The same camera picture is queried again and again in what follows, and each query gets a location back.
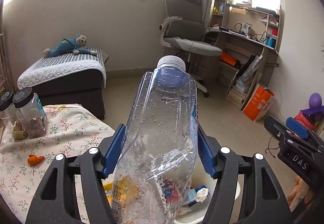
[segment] chair backrest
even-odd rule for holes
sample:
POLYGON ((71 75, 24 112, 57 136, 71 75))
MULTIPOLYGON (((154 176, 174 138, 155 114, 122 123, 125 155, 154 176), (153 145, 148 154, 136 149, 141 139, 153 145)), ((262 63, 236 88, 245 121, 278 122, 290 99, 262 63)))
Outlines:
POLYGON ((201 22, 202 8, 198 0, 165 0, 165 4, 168 17, 183 18, 172 22, 165 36, 200 40, 205 27, 201 22))

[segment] silver screw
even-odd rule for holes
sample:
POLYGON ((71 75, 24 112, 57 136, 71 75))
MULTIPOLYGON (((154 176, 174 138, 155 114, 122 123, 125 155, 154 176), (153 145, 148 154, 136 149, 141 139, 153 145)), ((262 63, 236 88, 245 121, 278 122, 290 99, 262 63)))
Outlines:
POLYGON ((255 158, 256 158, 256 159, 259 159, 259 160, 262 160, 262 159, 263 159, 263 155, 260 154, 260 153, 256 153, 256 154, 255 154, 255 158))
POLYGON ((58 161, 62 160, 63 158, 64 158, 64 154, 58 154, 55 157, 55 159, 58 160, 58 161))
POLYGON ((97 147, 93 147, 93 148, 90 148, 89 149, 89 153, 92 154, 92 155, 93 154, 96 154, 97 152, 98 152, 98 148, 97 147))
POLYGON ((223 147, 221 148, 221 152, 224 153, 224 154, 228 154, 229 151, 230 151, 229 148, 226 147, 226 146, 223 146, 223 147))

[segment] striped blanket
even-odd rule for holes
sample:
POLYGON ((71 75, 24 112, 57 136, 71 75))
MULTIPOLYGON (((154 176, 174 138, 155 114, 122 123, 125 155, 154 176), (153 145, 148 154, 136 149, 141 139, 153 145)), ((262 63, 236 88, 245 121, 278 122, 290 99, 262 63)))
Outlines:
POLYGON ((104 86, 106 87, 106 70, 104 65, 108 55, 97 48, 88 49, 98 52, 98 55, 74 55, 72 52, 69 52, 56 57, 41 58, 20 75, 17 82, 18 88, 32 87, 87 69, 101 71, 104 86))

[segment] purple balloon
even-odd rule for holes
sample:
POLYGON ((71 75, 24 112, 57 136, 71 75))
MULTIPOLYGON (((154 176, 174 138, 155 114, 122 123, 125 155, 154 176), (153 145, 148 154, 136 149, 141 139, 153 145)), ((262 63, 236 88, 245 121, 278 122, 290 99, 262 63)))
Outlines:
POLYGON ((320 108, 322 106, 322 97, 315 92, 310 96, 308 104, 311 109, 320 108))

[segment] gray office chair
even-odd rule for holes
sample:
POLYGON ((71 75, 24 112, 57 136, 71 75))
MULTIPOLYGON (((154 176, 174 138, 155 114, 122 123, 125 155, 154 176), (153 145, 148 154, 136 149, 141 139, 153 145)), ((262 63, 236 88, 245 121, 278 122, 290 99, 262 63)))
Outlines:
MULTIPOLYGON (((201 21, 202 8, 197 0, 165 0, 165 4, 168 18, 160 25, 161 45, 189 52, 186 66, 189 66, 192 53, 207 56, 222 54, 220 48, 201 41, 206 29, 201 21)), ((203 91, 204 97, 208 97, 207 89, 197 82, 202 78, 193 74, 190 76, 196 81, 197 88, 203 91)))

